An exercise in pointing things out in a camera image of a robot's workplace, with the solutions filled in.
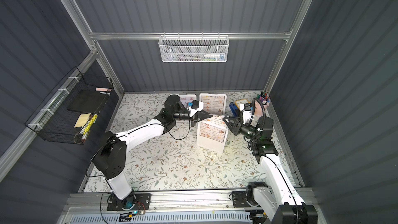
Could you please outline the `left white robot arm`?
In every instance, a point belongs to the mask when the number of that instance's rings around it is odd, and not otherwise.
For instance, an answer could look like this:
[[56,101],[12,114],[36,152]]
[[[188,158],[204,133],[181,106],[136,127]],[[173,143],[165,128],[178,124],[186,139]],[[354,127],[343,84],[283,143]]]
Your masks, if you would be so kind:
[[93,156],[92,162],[103,173],[118,200],[132,198],[133,189],[124,172],[127,153],[145,141],[169,133],[177,120],[187,120],[192,124],[212,117],[212,114],[204,111],[203,102],[194,100],[185,108],[180,96],[172,94],[164,102],[159,114],[149,122],[117,134],[106,132],[105,144]]

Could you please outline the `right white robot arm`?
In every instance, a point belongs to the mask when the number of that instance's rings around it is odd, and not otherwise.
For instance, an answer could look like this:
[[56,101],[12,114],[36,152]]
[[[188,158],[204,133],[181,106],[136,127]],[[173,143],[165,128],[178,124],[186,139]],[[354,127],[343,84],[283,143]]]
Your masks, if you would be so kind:
[[305,203],[283,169],[279,153],[272,142],[273,119],[267,117],[265,106],[258,98],[239,107],[239,117],[223,118],[235,135],[247,139],[247,148],[261,169],[267,182],[250,182],[245,195],[234,202],[247,201],[249,206],[261,207],[272,224],[316,224],[318,213],[313,205]]

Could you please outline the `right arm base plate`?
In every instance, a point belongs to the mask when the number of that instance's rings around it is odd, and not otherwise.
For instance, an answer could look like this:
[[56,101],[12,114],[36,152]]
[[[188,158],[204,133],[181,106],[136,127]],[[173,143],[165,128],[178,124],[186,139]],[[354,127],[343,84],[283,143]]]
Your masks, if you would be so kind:
[[229,199],[233,202],[235,208],[238,207],[258,207],[259,204],[254,200],[252,190],[232,191]]

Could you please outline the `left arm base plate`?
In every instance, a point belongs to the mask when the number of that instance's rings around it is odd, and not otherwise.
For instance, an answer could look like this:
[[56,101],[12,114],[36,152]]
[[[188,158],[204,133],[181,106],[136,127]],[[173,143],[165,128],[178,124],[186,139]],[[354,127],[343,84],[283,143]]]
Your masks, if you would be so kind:
[[120,200],[111,193],[107,199],[107,211],[146,211],[149,209],[151,194],[130,193]]

